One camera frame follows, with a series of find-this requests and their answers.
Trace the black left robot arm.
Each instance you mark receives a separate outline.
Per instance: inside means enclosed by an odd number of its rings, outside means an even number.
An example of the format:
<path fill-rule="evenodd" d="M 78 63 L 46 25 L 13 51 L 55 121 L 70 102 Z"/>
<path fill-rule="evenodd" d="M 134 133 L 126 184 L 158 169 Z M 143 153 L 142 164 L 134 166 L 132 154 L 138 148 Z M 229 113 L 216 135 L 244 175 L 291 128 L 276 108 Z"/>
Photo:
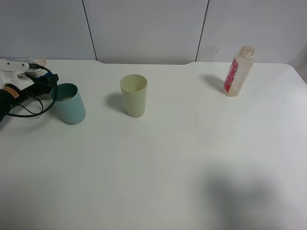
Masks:
<path fill-rule="evenodd" d="M 39 78 L 33 79 L 34 84 L 27 87 L 24 90 L 19 90 L 12 84 L 7 84 L 0 90 L 0 119 L 2 120 L 6 116 L 12 117 L 24 117 L 30 118 L 42 115 L 48 111 L 55 103 L 53 101 L 49 107 L 42 109 L 39 113 L 30 113 L 30 115 L 17 115 L 12 114 L 11 110 L 17 106 L 21 106 L 23 102 L 28 99 L 38 100 L 38 97 L 44 94 L 49 94 L 52 90 L 58 91 L 58 80 L 57 74 L 47 74 Z"/>

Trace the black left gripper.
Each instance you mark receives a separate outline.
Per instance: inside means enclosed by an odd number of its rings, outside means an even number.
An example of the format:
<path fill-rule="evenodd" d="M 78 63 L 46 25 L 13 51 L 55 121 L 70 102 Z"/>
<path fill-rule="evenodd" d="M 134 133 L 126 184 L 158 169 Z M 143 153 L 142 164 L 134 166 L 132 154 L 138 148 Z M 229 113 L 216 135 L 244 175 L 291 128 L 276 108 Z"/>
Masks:
<path fill-rule="evenodd" d="M 59 77 L 57 74 L 46 74 L 36 79 L 36 82 L 18 84 L 19 100 L 25 100 L 28 97 L 37 97 L 43 94 L 49 94 L 57 86 Z"/>

